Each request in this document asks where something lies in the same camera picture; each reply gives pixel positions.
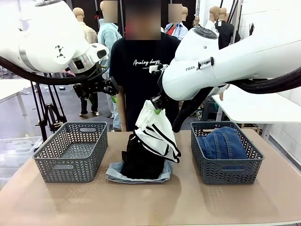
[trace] tripod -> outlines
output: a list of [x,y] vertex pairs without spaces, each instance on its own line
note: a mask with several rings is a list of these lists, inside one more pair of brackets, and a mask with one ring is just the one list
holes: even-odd
[[[52,78],[51,74],[49,73],[43,73],[44,77],[50,77]],[[55,91],[55,95],[58,101],[58,104],[61,108],[62,114],[59,113],[59,110],[57,108],[57,104],[51,89],[51,86],[48,85],[48,90],[50,93],[50,97],[51,97],[51,101],[52,103],[45,103],[41,88],[40,88],[40,84],[36,83],[36,88],[37,88],[37,96],[39,99],[39,103],[38,104],[38,99],[36,97],[36,92],[34,90],[34,84],[31,81],[31,85],[32,85],[32,93],[33,93],[33,98],[35,101],[35,105],[37,107],[37,112],[38,112],[38,117],[39,117],[39,121],[38,124],[36,126],[40,126],[41,129],[41,133],[42,133],[42,137],[43,137],[43,141],[47,140],[47,132],[46,132],[46,126],[48,126],[49,130],[52,133],[55,133],[63,123],[67,122],[66,116],[64,114],[63,111],[63,107],[60,101],[60,98],[58,96],[57,90],[55,86],[52,86],[54,91]]]

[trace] mannequin head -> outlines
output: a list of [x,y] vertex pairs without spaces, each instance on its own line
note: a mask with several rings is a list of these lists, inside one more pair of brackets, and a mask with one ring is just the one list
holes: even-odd
[[228,22],[230,13],[227,13],[225,16],[225,21]]
[[188,8],[183,6],[182,7],[182,21],[186,21],[187,15],[188,15]]
[[126,1],[127,40],[161,38],[161,0]]
[[85,14],[83,9],[81,8],[74,8],[73,13],[78,22],[84,22]]
[[104,0],[100,3],[100,9],[103,12],[103,22],[105,23],[117,23],[117,1]]
[[227,9],[226,8],[221,8],[220,11],[220,16],[218,17],[219,20],[225,20],[227,14]]
[[221,9],[218,6],[211,7],[209,10],[210,13],[209,20],[211,20],[212,22],[217,21],[218,17],[220,16],[220,11]]
[[168,4],[168,22],[174,24],[182,22],[182,12],[182,4]]
[[195,24],[195,26],[199,25],[199,17],[198,16],[195,17],[194,24]]

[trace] brown tabletop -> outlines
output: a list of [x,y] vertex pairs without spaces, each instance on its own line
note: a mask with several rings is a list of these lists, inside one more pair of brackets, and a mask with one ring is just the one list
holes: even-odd
[[130,133],[109,133],[109,148],[91,183],[46,184],[29,160],[0,191],[0,226],[159,226],[301,222],[301,176],[253,130],[265,155],[253,185],[208,186],[190,149],[190,131],[176,134],[182,152],[164,184],[109,182]]

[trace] empty basket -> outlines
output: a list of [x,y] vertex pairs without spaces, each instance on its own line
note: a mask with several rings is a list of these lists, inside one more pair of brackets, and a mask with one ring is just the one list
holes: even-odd
[[[204,156],[197,137],[206,136],[213,129],[218,129],[224,126],[232,127],[238,132],[240,140],[246,150],[248,159],[211,160]],[[263,155],[244,135],[238,125],[229,121],[191,123],[191,149],[202,180],[208,185],[253,184],[261,162],[264,159]]]
[[45,182],[91,182],[107,147],[106,122],[67,122],[33,158]]

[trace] basket filled with jeans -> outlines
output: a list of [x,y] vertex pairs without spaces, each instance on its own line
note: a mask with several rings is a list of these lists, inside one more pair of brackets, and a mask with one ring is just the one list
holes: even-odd
[[235,123],[191,123],[191,149],[205,184],[253,184],[263,155]]
[[91,182],[108,147],[106,122],[67,122],[34,154],[45,182]]

